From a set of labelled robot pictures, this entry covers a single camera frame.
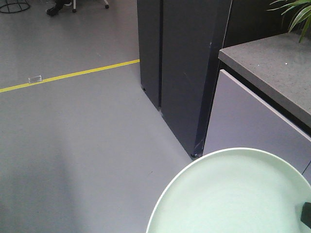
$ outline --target person's foot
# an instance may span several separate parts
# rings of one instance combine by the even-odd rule
[[[56,9],[55,7],[52,7],[50,9],[46,10],[47,15],[50,16],[50,17],[53,17],[53,16],[57,15],[58,12],[59,12],[59,10]]]
[[[72,5],[71,0],[65,0],[64,1],[64,6],[71,6],[71,5]]]

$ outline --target cabinet door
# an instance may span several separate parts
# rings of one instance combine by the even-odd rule
[[[231,0],[163,2],[161,111],[189,155],[202,155]]]
[[[142,88],[156,108],[159,107],[160,42],[162,7],[160,0],[138,0],[138,38]]]
[[[221,70],[204,154],[248,147],[270,152],[303,172],[311,160],[311,139],[255,93]]]

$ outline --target yellow floor line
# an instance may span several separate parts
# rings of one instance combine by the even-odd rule
[[[6,91],[12,91],[12,90],[16,90],[16,89],[20,89],[20,88],[24,88],[24,87],[28,87],[28,86],[38,85],[38,84],[42,84],[42,83],[48,83],[48,82],[52,82],[52,81],[59,80],[59,79],[74,77],[74,76],[78,76],[78,75],[82,75],[82,74],[89,74],[89,73],[98,72],[98,71],[102,71],[102,70],[106,70],[106,69],[113,69],[113,68],[117,68],[117,67],[127,66],[130,64],[138,63],[138,62],[139,62],[139,59],[133,60],[133,61],[128,61],[128,62],[122,62],[122,63],[110,65],[110,66],[99,67],[99,68],[95,68],[95,69],[88,69],[88,70],[79,71],[79,72],[75,72],[75,73],[71,73],[71,74],[64,74],[64,75],[60,75],[60,76],[56,76],[56,77],[52,77],[52,78],[48,78],[48,79],[43,79],[42,82],[38,82],[38,83],[32,83],[32,84],[24,83],[24,84],[20,84],[20,85],[16,85],[16,86],[10,86],[10,87],[0,89],[0,93],[6,92]]]

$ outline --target granite countertop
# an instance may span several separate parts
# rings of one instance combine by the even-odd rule
[[[311,128],[311,41],[286,33],[219,52],[219,59]]]

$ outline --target white cabinet door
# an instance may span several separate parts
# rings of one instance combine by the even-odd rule
[[[300,173],[311,160],[311,138],[221,70],[204,154],[232,147],[270,152],[289,162]]]

